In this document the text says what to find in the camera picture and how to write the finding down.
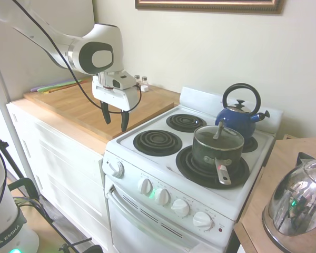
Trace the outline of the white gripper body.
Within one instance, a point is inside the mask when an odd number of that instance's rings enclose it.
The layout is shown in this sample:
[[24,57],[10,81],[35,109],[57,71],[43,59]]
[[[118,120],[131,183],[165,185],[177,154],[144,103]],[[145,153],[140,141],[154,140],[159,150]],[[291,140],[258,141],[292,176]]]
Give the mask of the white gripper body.
[[94,98],[122,111],[133,109],[139,101],[136,81],[130,75],[95,75],[92,94]]

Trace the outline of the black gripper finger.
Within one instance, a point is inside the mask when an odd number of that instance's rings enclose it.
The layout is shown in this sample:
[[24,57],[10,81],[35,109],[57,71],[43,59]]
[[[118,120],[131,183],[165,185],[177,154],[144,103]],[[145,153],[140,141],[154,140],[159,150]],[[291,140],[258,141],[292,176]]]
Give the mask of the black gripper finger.
[[106,124],[110,124],[111,123],[111,117],[110,117],[110,112],[108,110],[108,104],[103,102],[103,101],[100,101],[100,105],[101,105],[101,110],[102,110],[102,113],[103,113],[103,118],[105,120],[105,123]]
[[121,130],[122,132],[125,132],[127,130],[128,127],[128,123],[129,123],[129,117],[130,114],[127,111],[121,111]]

